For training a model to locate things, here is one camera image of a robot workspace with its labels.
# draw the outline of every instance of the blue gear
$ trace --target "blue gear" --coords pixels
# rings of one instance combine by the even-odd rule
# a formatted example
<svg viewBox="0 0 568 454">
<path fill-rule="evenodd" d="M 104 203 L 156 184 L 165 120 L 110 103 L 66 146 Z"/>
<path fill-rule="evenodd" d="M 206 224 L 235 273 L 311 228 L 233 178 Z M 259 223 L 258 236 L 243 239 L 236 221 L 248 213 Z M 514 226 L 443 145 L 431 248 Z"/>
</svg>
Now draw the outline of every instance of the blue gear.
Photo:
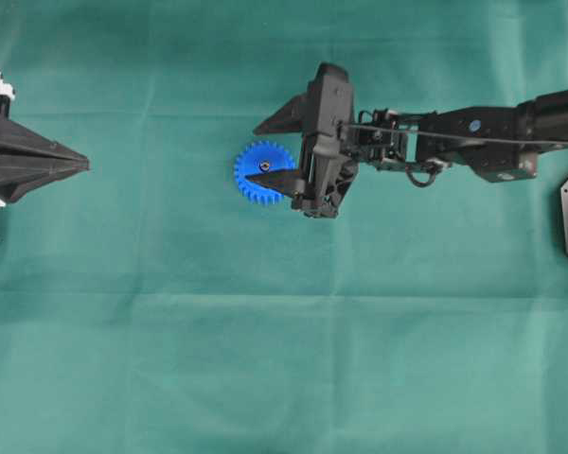
<svg viewBox="0 0 568 454">
<path fill-rule="evenodd" d="M 269 141 L 250 144 L 236 158 L 234 176 L 238 189 L 249 201 L 268 205 L 282 201 L 282 194 L 246 180 L 248 175 L 294 168 L 294 159 L 281 145 Z"/>
</svg>

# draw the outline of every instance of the green cloth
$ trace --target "green cloth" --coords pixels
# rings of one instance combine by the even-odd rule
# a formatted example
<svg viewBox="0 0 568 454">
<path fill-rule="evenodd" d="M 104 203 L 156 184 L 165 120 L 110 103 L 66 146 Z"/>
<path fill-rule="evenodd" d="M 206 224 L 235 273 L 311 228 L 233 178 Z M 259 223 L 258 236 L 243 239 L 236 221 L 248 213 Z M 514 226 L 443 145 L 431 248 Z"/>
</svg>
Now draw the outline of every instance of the green cloth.
<svg viewBox="0 0 568 454">
<path fill-rule="evenodd" d="M 568 1 L 0 0 L 12 119 L 93 168 L 0 213 L 0 453 L 568 453 L 568 150 L 252 205 L 320 61 L 357 109 L 514 106 L 568 89 Z"/>
</svg>

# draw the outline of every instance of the robotic arm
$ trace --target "robotic arm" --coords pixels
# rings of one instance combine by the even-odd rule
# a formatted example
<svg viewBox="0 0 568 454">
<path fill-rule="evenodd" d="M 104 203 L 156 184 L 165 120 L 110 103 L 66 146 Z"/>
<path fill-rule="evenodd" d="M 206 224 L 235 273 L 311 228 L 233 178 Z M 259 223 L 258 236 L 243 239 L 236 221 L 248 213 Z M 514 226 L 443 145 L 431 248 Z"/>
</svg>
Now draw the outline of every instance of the robotic arm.
<svg viewBox="0 0 568 454">
<path fill-rule="evenodd" d="M 14 99 L 0 73 L 0 208 L 89 168 L 85 156 L 9 120 Z"/>
<path fill-rule="evenodd" d="M 247 178 L 292 198 L 293 209 L 310 218 L 336 218 L 359 163 L 405 172 L 418 187 L 431 185 L 453 164 L 491 183 L 536 178 L 541 154 L 568 148 L 568 91 L 515 108 L 362 111 L 356 122 L 346 70 L 322 63 L 306 93 L 255 129 L 257 135 L 288 132 L 303 134 L 298 169 Z M 409 134 L 417 135 L 414 162 L 406 159 Z"/>
</svg>

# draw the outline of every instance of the black cable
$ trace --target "black cable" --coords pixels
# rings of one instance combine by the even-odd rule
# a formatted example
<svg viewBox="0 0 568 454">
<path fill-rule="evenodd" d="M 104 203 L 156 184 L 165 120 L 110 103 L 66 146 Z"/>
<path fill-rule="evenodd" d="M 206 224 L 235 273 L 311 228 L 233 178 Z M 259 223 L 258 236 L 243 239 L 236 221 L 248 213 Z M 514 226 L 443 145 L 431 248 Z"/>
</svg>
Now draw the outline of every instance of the black cable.
<svg viewBox="0 0 568 454">
<path fill-rule="evenodd" d="M 406 176 L 408 177 L 408 180 L 410 180 L 410 183 L 412 183 L 416 187 L 420 187 L 420 188 L 429 187 L 433 183 L 435 183 L 435 179 L 437 178 L 437 176 L 442 171 L 441 168 L 435 168 L 432 171 L 428 171 L 429 180 L 427 180 L 426 182 L 421 182 L 421 181 L 417 180 L 417 178 L 415 177 L 415 174 L 413 173 L 413 169 L 410 166 L 406 166 L 405 170 L 406 170 Z"/>
<path fill-rule="evenodd" d="M 427 132 L 418 130 L 395 130 L 391 128 L 380 128 L 377 126 L 359 125 L 354 123 L 348 123 L 346 125 L 353 130 L 365 130 L 365 131 L 381 131 L 381 132 L 392 132 L 397 134 L 415 134 L 424 135 L 426 137 L 437 137 L 440 139 L 453 139 L 453 140 L 474 140 L 481 143 L 492 143 L 492 144 L 510 144 L 510 145 L 559 145 L 563 147 L 568 147 L 568 142 L 559 140 L 514 140 L 514 139 L 493 139 L 490 137 L 468 137 L 465 135 L 454 135 L 454 134 L 441 134 L 439 132 Z"/>
</svg>

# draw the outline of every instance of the cable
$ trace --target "cable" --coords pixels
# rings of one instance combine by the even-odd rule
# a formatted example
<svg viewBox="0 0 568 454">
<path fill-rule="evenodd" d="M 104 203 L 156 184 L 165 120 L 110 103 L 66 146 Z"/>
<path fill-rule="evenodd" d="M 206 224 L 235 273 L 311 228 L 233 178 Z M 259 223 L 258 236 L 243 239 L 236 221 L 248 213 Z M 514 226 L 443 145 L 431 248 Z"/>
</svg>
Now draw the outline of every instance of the cable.
<svg viewBox="0 0 568 454">
<path fill-rule="evenodd" d="M 427 180 L 426 182 L 420 182 L 415 178 L 415 175 L 413 174 L 410 166 L 406 166 L 406 176 L 408 177 L 408 180 L 410 180 L 410 183 L 420 188 L 428 187 L 435 183 L 435 179 L 437 178 L 437 175 L 439 175 L 439 173 L 440 172 L 429 172 L 429 180 Z"/>
<path fill-rule="evenodd" d="M 427 131 L 417 131 L 417 130 L 394 130 L 391 128 L 380 128 L 377 126 L 359 125 L 355 123 L 347 123 L 344 126 L 347 126 L 352 130 L 393 132 L 397 134 L 415 134 L 415 135 L 424 135 L 426 137 L 437 137 L 440 139 L 475 140 L 477 142 L 489 142 L 492 144 L 560 145 L 563 147 L 568 147 L 568 142 L 558 141 L 558 140 L 514 140 L 514 139 L 492 139 L 489 137 L 468 137 L 464 135 L 441 134 L 439 132 L 427 132 Z"/>
</svg>

